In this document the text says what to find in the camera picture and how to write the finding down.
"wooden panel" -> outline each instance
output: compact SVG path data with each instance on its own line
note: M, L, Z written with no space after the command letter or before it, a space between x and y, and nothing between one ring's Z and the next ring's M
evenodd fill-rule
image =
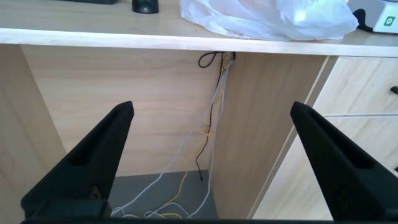
M329 56L325 59L322 68L320 69L317 78L315 79L310 92L307 95L307 98L303 101L305 104L313 106L314 103L316 102L319 93L321 92L322 88L325 85L325 82L327 81L329 74L331 70L334 68L335 63L337 61L338 57L334 56ZM289 151L295 137L297 135L296 129L292 127L290 129L290 132L285 140L285 143L282 146L282 149L280 150L280 153L275 160L274 165L272 166L271 171L269 172L269 175L267 176L266 181L264 182L262 189L257 196L256 201L254 202L254 205L252 206L248 218L252 218L254 214L257 212L257 208L259 204L261 203L262 199L264 198L264 195L269 188L270 184L272 183L276 173L278 172L278 169L280 165L282 164L283 160L285 159L285 156L287 152Z
M153 174L165 169L209 106L220 61L218 57L209 68L202 69L197 63L204 52L40 46L23 49L67 151L118 103L133 102L135 117L118 175ZM207 124L208 116L200 129L204 131ZM204 138L194 133L169 171L186 170L184 160L204 143ZM207 167L209 152L206 149L200 158L202 168ZM195 169L192 159L188 170Z
M21 197L66 154L18 45L0 45L0 222L23 219Z
M160 1L160 12L148 16L131 12L131 0L119 0L111 6L66 1L0 0L0 42L398 57L398 37L362 30L345 35L343 40L281 42L230 38L182 19L178 3L178 0Z
M388 169L398 166L398 116L328 120ZM254 218L332 219L299 137L296 137Z
M322 56L237 54L219 124L212 189L220 218L247 218L304 101Z
M340 57L316 109L329 114L398 114L398 59Z

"drawer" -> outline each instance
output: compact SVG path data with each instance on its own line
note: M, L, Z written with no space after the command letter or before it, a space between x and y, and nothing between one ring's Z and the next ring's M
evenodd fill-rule
M314 108L329 114L398 114L398 58L340 57Z
M330 118L329 121L388 169L398 166L398 116ZM331 220L300 138L297 136L254 218Z

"gray floor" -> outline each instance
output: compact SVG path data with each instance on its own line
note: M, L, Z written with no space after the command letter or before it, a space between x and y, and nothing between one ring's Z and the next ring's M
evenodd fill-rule
M207 193L208 173L207 171L203 171L202 173L204 173L203 182L200 181L197 171L189 172L184 181L180 196L175 200L175 202L179 203L188 213L194 212L199 207ZM124 210L126 213L142 217L146 211L159 208L177 194L184 174L184 172L164 174L155 185ZM115 178L111 195L109 196L111 208L119 207L130 202L137 194L158 178L158 176L159 174L151 174ZM184 212L176 206L170 206L161 211L161 213L167 212L175 212L186 218ZM210 192L201 210L193 217L218 218L212 192Z

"computer mouse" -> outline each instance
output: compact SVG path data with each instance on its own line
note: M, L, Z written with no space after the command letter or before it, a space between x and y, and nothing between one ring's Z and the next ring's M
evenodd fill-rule
M132 0L132 10L136 13L155 14L159 12L159 1Z

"cable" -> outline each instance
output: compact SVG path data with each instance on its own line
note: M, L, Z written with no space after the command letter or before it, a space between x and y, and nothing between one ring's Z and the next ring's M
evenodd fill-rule
M211 133L206 134L206 133L201 132L201 131L198 131L198 132L204 134L205 136L209 136L209 135L211 134ZM195 149L199 148L200 145L201 145L201 142L199 142L199 144L195 147ZM184 181L185 181L185 178L186 178L187 175L188 175L187 161L188 161L188 159L190 158L191 154L184 160L184 165L185 165L185 170L186 170L186 171L185 171L184 176L182 177L182 180L181 180L181 183L180 183L180 187L178 188L177 194L176 194L172 199L170 199L169 201L167 201L166 203L164 203L164 204L163 204L160 208L158 208L156 211L158 211L158 210L164 208L165 205L171 204L171 203L180 195L181 190L182 190L182 185L183 185L183 183L184 183ZM187 213L179 204L177 204L177 205L178 205L187 215L189 215L189 213Z
M199 144L195 147L195 149L192 151L192 153L195 152L196 149L200 147L200 145L201 145L201 142L199 142ZM184 165L185 165L185 170L186 170L186 171L185 171L184 177L182 177L182 180L181 180L181 183L180 183L180 188L178 189L177 194L174 196L174 198L172 198L172 199L170 199L168 202L164 203L164 205L167 205L168 203L173 202L173 201L180 195L181 189L182 189L182 185L183 185L183 183L184 183L185 178L186 178L187 175L188 175L187 162L188 162L188 159L190 158L190 156L191 156L191 155L189 155L189 156L185 159L185 161L184 161Z
M219 82L220 82L220 78L221 78L221 74L223 73L223 69L225 70L225 68L224 68L224 59L225 59L224 54L225 54L225 52L208 52L208 53L205 53L204 55L202 55L202 56L199 58L199 60L198 60L198 65L199 65L199 67L201 67L201 68L207 68L207 67L209 67L209 66L213 63L213 61L214 61L214 59L216 58L216 56L217 56L218 53L221 53L221 63L220 63L220 72L218 73L218 79L217 79L217 84L216 84L216 89L215 89L215 91L217 90L217 86L218 86L218 84L219 84ZM208 64L206 64L205 66L201 65L201 63L200 63L201 60L202 60L204 57L206 57L207 55L211 55L211 54L213 54L213 57L211 58L210 62L209 62ZM211 128L211 115L213 114L213 105L214 105L214 103L212 103L211 106L210 106L210 118L209 118L209 126L208 126L208 128L207 128L207 134L209 134L210 128ZM200 170L200 166L199 166L199 163L198 163L198 159L199 159L200 155L203 153L203 151L205 150L208 141L209 141L209 136L207 135L207 137L206 137L206 142L205 142L205 144L203 145L203 148L201 149L201 151L199 152L199 154L197 155L197 158L195 159L195 162L197 163L197 167L198 167L198 171L199 171L199 178L200 178L200 181L203 181L203 176L202 176L202 174L201 174L201 170Z
M181 205L179 205L178 203L175 203L175 202L170 202L169 204L163 205L163 206L161 206L160 208L158 208L158 209L155 210L155 211L148 211L148 212L146 212L146 213L144 214L144 218L149 218L149 217L152 216L153 214L159 215L159 214L157 213L158 211L160 211L161 209L163 209L163 208L165 208L165 207L171 206L171 205L176 205L176 206L178 206L179 208L181 208L181 210L182 210L187 216L189 216L189 213L188 213Z
M126 217L140 218L137 215L131 215L131 214L126 214L126 215L123 215L122 217L123 218L126 218Z
M216 127L214 130L214 139L216 138L217 135L217 127L218 127L218 121L220 120L221 115L223 114L224 111L224 95L225 95L225 89L226 89L226 79L228 77L228 71L229 68L231 68L231 66L233 65L233 63L235 62L235 59L232 59L228 66L227 69L225 70L225 75L223 77L225 77L224 79L224 88L223 88L223 94L222 94L222 100L221 100L221 111L217 116L217 120L216 120ZM211 184L211 176L213 173L213 165L214 165L214 146L215 146L215 142L213 141L213 145L211 147L211 166L210 166L210 174L209 174L209 181L208 181L208 185L207 185L207 194L205 196L205 198L203 199L202 203L200 204L200 206L198 207L198 209L196 209L196 211L194 211L192 214L190 214L187 218L191 218L192 216L194 216L196 213L199 212L199 210L202 208L202 206L205 204L209 194L210 194L210 184Z
M216 98L216 94L214 94L210 105L213 104L214 100ZM113 216L115 213L119 212L120 210L122 210L124 212L124 208L126 208L127 206L131 205L132 203L134 203L146 190L148 190L150 187L152 187L154 184L156 184L156 182L158 182L160 180L160 178L162 178L163 174L165 173L165 171L170 167L170 165L174 162L174 160L177 158L177 156L180 154L183 145L185 144L185 141L187 139L189 139L189 137L192 135L192 132L194 130L196 130L196 128L198 127L198 125L200 124L200 121L202 121L204 115L207 114L208 110L210 109L211 106L207 107L207 109L200 115L200 117L198 118L197 122L195 123L195 125L193 126L193 128L191 129L191 131L188 133L188 135L183 139L183 141L180 144L180 147L177 151L177 153L174 155L173 159L169 162L169 164L166 166L166 168L162 171L162 173L160 173L160 175L158 176L158 178L153 181L152 183L150 183L141 193L139 193L134 199L132 199L130 202L128 202L127 204L123 205L122 207L116 207L113 211L111 216Z
M170 213L163 213L163 214L160 214L160 215L162 215L162 216L175 215L176 217L179 217L179 218L182 219L182 216L181 216L181 215L179 215L179 214L177 214L177 213L172 213L172 212L170 212Z

